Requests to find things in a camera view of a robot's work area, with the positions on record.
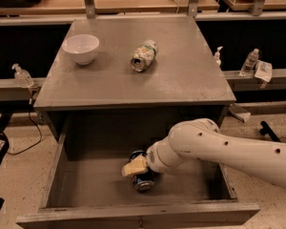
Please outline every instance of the soda can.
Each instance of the soda can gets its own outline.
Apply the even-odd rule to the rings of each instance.
[[[137,156],[146,156],[144,151],[135,151],[130,156],[130,162]],[[133,176],[133,187],[138,192],[150,190],[154,185],[153,171],[148,168],[148,172]]]
[[[156,42],[151,39],[146,40],[138,47],[133,54],[131,64],[137,72],[143,72],[150,67],[159,52]]]

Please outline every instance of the open drawer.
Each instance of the open drawer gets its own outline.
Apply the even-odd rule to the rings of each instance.
[[[185,162],[138,193],[121,168],[131,152],[164,137],[179,112],[89,111],[68,116],[38,213],[23,228],[185,228],[238,225],[259,207],[240,203],[225,166]]]

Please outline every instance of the floor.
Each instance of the floor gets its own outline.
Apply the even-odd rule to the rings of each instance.
[[[250,119],[243,123],[228,114],[220,128],[222,134],[269,140],[259,132],[260,121],[264,120],[281,141],[286,142],[286,102],[243,104],[243,107],[252,114]],[[5,199],[0,211],[0,229],[20,229],[15,224],[17,216],[38,210],[56,147],[48,127],[39,127],[43,136],[41,143],[21,155],[6,155],[0,167],[0,198]],[[19,152],[39,139],[28,114],[14,114],[5,133],[10,139],[10,152]],[[257,203],[261,210],[241,226],[224,228],[286,229],[286,191],[236,170],[229,168],[228,171],[239,201]]]

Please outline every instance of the bowl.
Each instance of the bowl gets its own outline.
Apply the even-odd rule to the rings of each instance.
[[[94,35],[78,34],[64,40],[62,49],[77,64],[93,62],[98,53],[99,40]]]

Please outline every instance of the soap dispenser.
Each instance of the soap dispenser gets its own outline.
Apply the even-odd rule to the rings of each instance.
[[[13,64],[11,68],[13,70],[16,70],[14,76],[22,88],[29,88],[34,85],[34,82],[28,71],[21,69],[21,67],[18,64]]]
[[[220,60],[220,50],[222,49],[223,47],[218,47],[217,48],[217,52],[214,54],[214,59],[217,63],[217,65],[220,67],[221,65],[221,60]]]

